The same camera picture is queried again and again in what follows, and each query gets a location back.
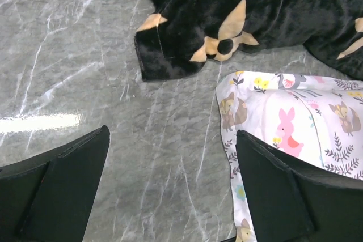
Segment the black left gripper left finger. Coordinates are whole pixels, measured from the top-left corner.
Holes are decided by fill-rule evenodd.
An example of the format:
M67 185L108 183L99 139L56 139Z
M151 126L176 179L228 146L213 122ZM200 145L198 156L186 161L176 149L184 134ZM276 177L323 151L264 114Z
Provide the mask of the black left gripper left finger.
M109 138L102 126L1 167L1 241L82 241Z

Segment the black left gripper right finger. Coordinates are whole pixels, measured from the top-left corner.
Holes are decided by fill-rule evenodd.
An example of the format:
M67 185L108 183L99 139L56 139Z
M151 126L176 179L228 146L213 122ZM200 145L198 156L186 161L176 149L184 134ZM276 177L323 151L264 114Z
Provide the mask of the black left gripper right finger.
M362 241L362 181L318 168L246 131L236 150L257 241Z

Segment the black floral plush pillowcase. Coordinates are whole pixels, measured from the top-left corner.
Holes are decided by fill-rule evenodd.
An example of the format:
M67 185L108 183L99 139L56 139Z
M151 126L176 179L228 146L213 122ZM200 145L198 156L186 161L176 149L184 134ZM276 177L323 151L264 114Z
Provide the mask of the black floral plush pillowcase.
M199 72L237 50L303 45L316 59L362 79L362 0L152 0L134 44L145 82Z

